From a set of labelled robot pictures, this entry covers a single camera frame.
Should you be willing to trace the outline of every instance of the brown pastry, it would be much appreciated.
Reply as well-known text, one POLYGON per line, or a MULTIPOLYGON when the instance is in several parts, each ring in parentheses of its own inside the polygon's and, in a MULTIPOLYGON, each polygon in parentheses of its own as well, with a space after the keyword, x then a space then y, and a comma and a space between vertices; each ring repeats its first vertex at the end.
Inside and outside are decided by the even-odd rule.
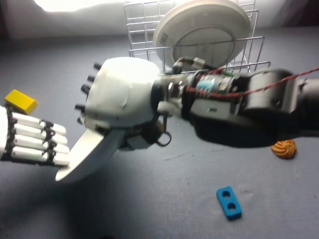
POLYGON ((291 159, 297 152, 295 141, 293 141, 292 139, 278 141, 276 144, 271 146, 271 150, 276 156, 283 159, 291 159))

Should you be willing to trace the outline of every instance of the blue block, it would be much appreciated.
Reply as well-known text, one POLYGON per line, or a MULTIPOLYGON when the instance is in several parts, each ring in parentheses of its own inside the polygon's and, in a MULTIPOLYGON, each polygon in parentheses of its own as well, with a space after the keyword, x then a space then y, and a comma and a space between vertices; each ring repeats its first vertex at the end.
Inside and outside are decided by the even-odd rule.
POLYGON ((228 220, 241 217, 241 207, 230 186, 218 189, 216 195, 228 220))

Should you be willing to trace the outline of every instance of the gray table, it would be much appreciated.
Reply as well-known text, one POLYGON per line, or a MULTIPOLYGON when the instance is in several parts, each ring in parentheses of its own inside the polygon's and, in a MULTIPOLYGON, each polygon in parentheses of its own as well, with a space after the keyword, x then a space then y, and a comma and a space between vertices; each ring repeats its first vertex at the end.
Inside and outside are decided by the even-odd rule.
MULTIPOLYGON (((265 30, 261 60, 301 72, 319 64, 319 28, 265 30)), ((94 61, 127 56, 125 36, 2 44, 0 96, 13 88, 35 98, 33 116, 66 126, 69 146, 84 132, 76 103, 94 61)), ((171 119, 165 149, 117 152, 99 172, 74 184, 56 169, 0 164, 0 238, 273 239, 319 233, 319 140, 297 139, 292 161, 270 148, 234 149, 203 142, 171 119), (226 220, 215 193, 231 185, 243 217, 226 220)))

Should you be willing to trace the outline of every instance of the wire dish rack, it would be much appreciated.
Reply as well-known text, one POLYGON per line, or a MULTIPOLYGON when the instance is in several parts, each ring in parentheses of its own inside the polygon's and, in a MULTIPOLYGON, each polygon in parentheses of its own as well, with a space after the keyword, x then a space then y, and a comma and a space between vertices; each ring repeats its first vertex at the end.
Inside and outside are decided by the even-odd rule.
POLYGON ((232 72, 250 73, 259 68, 270 67, 269 61, 260 62, 260 56, 264 45, 265 38, 263 36, 255 36, 255 28, 258 20, 259 11, 255 9, 256 0, 234 0, 247 13, 250 23, 250 37, 244 39, 233 39, 223 42, 211 42, 197 45, 153 47, 153 33, 160 20, 167 12, 177 5, 185 2, 184 0, 159 0, 151 2, 135 2, 124 5, 124 11, 127 20, 127 31, 130 42, 130 57, 139 57, 157 64, 163 72, 170 68, 161 61, 157 55, 157 51, 164 51, 169 48, 179 50, 184 47, 198 48, 201 45, 221 46, 231 42, 243 41, 244 49, 232 61, 229 61, 224 68, 230 69, 232 72))

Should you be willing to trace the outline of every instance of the yellow sponge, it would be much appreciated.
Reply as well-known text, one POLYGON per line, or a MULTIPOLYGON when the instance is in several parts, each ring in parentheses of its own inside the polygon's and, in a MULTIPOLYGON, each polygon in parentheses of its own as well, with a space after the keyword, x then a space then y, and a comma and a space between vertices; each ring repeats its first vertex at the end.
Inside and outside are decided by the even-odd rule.
POLYGON ((4 99, 9 104, 26 114, 29 114, 37 106, 37 103, 34 99, 17 90, 11 91, 4 99))

